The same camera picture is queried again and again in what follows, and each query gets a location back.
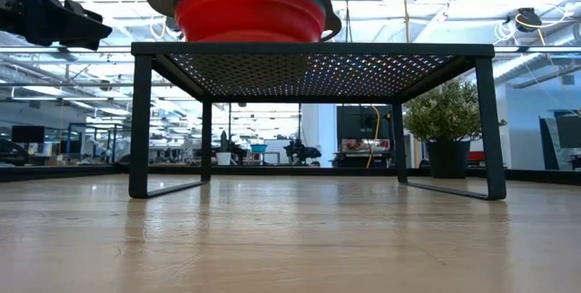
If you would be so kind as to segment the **red collapsible bowl grey rim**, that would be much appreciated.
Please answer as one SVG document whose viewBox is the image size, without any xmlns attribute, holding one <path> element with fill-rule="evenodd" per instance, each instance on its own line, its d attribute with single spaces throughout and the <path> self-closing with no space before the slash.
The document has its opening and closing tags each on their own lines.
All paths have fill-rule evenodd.
<svg viewBox="0 0 581 293">
<path fill-rule="evenodd" d="M 342 23 L 331 0 L 147 0 L 188 42 L 320 43 Z"/>
</svg>

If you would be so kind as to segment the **black aluminium table frame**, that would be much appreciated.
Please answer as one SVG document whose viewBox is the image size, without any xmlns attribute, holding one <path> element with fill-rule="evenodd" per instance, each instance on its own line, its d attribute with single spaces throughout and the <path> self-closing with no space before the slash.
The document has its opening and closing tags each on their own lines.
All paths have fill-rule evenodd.
<svg viewBox="0 0 581 293">
<path fill-rule="evenodd" d="M 101 176 L 127 173 L 126 165 L 88 165 L 88 166 L 23 166 L 0 168 L 0 182 L 36 181 L 87 176 Z M 184 165 L 152 165 L 150 174 L 199 175 L 199 167 Z M 395 177 L 395 169 L 361 168 L 317 168 L 317 167 L 271 167 L 271 166 L 221 166 L 211 168 L 212 175 L 252 175 L 252 176 L 372 176 Z M 527 171 L 505 170 L 508 181 L 528 181 L 550 184 L 581 186 L 581 171 Z"/>
</svg>

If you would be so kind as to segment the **black perforated metal riser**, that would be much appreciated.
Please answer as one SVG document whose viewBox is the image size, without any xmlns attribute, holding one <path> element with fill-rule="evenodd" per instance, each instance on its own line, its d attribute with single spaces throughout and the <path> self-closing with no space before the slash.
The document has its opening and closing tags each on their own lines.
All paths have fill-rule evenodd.
<svg viewBox="0 0 581 293">
<path fill-rule="evenodd" d="M 507 195 L 489 44 L 134 43 L 128 192 L 149 199 L 152 76 L 158 73 L 202 104 L 201 183 L 212 174 L 215 103 L 385 103 L 395 126 L 396 173 L 408 180 L 404 103 L 466 71 L 477 77 L 486 200 Z"/>
</svg>

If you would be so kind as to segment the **green plant in black pot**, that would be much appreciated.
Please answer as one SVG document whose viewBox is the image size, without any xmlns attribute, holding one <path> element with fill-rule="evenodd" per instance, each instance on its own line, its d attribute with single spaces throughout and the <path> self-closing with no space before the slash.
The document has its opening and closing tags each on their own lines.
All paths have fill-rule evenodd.
<svg viewBox="0 0 581 293">
<path fill-rule="evenodd" d="M 410 100 L 405 107 L 403 125 L 426 146 L 431 176 L 466 178 L 470 145 L 483 135 L 477 86 L 450 81 Z"/>
</svg>

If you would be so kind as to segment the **cactus in white pot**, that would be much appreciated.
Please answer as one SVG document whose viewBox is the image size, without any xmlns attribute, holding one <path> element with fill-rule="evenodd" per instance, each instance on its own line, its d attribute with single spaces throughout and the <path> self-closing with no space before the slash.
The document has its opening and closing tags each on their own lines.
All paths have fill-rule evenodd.
<svg viewBox="0 0 581 293">
<path fill-rule="evenodd" d="M 220 148 L 216 152 L 217 164 L 219 166 L 231 165 L 230 140 L 226 131 L 223 131 L 220 138 Z"/>
</svg>

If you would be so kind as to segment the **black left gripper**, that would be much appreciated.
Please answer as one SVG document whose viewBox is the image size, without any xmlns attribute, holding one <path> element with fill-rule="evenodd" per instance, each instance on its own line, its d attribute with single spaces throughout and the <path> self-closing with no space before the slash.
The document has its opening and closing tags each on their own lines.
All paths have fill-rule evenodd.
<svg viewBox="0 0 581 293">
<path fill-rule="evenodd" d="M 113 29 L 73 0 L 0 0 L 0 31 L 30 44 L 96 50 Z"/>
</svg>

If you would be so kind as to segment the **black computer monitor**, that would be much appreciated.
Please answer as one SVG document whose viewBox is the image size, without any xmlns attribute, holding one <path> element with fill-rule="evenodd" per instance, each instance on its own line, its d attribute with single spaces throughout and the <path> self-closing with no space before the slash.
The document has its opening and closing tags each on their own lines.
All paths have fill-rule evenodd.
<svg viewBox="0 0 581 293">
<path fill-rule="evenodd" d="M 339 139 L 390 139 L 390 105 L 339 105 L 337 135 Z"/>
<path fill-rule="evenodd" d="M 14 125 L 11 140 L 16 143 L 44 143 L 45 127 L 36 125 Z"/>
</svg>

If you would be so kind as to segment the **large dark display screen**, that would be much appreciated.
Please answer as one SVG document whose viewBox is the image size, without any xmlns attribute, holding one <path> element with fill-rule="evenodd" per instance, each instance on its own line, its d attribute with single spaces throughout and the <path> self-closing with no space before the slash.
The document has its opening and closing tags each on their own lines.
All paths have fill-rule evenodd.
<svg viewBox="0 0 581 293">
<path fill-rule="evenodd" d="M 555 112 L 540 118 L 539 128 L 545 169 L 581 171 L 581 115 Z"/>
</svg>

